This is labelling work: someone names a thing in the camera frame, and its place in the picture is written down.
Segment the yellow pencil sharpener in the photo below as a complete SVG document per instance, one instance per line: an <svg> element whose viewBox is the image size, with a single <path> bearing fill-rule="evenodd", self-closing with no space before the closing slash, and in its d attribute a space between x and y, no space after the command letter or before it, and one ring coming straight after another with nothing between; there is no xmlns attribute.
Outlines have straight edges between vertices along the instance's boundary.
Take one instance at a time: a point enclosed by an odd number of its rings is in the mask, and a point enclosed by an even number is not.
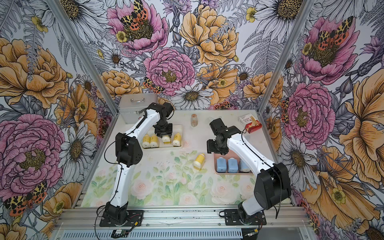
<svg viewBox="0 0 384 240"><path fill-rule="evenodd" d="M143 137L142 146L144 149L151 148L151 137L149 135Z"/></svg>
<svg viewBox="0 0 384 240"><path fill-rule="evenodd" d="M164 144L170 144L171 143L171 138L169 135L164 135L162 136L162 141Z"/></svg>
<svg viewBox="0 0 384 240"><path fill-rule="evenodd" d="M174 147L180 147L183 143L182 135L180 133L176 133L172 143Z"/></svg>
<svg viewBox="0 0 384 240"><path fill-rule="evenodd" d="M159 138L157 137L157 135L152 135L150 137L150 147L151 148L158 148L159 147Z"/></svg>
<svg viewBox="0 0 384 240"><path fill-rule="evenodd" d="M193 167L197 170L201 170L205 163L205 154L199 154L193 162Z"/></svg>

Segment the blue pencil sharpener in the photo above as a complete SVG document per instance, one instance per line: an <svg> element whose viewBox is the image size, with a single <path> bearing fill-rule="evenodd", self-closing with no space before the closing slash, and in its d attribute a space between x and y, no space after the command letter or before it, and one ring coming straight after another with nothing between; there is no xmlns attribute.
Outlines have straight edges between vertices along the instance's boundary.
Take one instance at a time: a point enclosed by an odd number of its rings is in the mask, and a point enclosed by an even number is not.
<svg viewBox="0 0 384 240"><path fill-rule="evenodd" d="M240 161L240 172L241 173L249 173L251 169L248 167L245 161Z"/></svg>
<svg viewBox="0 0 384 240"><path fill-rule="evenodd" d="M238 160L235 158L228 159L228 173L234 174L239 172Z"/></svg>
<svg viewBox="0 0 384 240"><path fill-rule="evenodd" d="M226 173L227 172L227 160L225 158L217 158L216 161L216 172Z"/></svg>

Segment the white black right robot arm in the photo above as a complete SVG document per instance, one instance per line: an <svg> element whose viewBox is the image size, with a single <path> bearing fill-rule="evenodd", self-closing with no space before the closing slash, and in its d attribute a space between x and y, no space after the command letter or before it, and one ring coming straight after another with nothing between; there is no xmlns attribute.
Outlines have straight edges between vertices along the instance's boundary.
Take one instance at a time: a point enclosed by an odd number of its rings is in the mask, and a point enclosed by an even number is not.
<svg viewBox="0 0 384 240"><path fill-rule="evenodd" d="M207 140L207 153L226 155L234 152L250 168L256 178L254 193L247 200L238 204L240 221L248 224L258 213L276 208L279 214L281 203L292 195L291 179L288 168L283 164L262 155L248 140L245 131L235 126L227 127L222 119L214 119L210 122L214 140Z"/></svg>

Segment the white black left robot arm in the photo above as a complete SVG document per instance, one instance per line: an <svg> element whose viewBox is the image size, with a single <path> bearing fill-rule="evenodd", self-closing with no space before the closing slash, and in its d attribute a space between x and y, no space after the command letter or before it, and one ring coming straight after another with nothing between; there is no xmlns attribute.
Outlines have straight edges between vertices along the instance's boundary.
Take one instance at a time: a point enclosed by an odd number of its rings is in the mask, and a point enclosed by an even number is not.
<svg viewBox="0 0 384 240"><path fill-rule="evenodd" d="M124 133L115 137L115 153L118 165L117 179L111 199L106 203L100 223L101 227L122 226L129 220L127 212L129 171L143 158L141 141L150 128L154 128L157 137L171 136L173 124L168 123L174 108L170 103L151 103L140 113L144 115Z"/></svg>

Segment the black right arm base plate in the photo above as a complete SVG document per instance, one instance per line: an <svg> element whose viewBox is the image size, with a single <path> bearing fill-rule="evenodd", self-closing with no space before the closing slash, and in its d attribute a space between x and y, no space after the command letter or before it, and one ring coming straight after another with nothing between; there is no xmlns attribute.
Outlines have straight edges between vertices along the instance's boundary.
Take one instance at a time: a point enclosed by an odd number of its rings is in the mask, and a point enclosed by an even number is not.
<svg viewBox="0 0 384 240"><path fill-rule="evenodd" d="M225 220L226 226L257 226L262 227L267 224L263 211L248 216L244 211L235 209L225 209L219 212L219 217Z"/></svg>

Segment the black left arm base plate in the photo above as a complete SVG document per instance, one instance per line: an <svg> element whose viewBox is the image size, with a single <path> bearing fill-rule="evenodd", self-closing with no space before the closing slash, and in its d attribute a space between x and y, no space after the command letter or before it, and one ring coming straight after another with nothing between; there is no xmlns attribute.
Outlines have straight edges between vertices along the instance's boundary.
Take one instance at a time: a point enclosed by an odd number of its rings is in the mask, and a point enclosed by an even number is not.
<svg viewBox="0 0 384 240"><path fill-rule="evenodd" d="M119 220L113 220L107 213L103 213L99 223L100 227L140 227L142 225L144 211L128 210Z"/></svg>

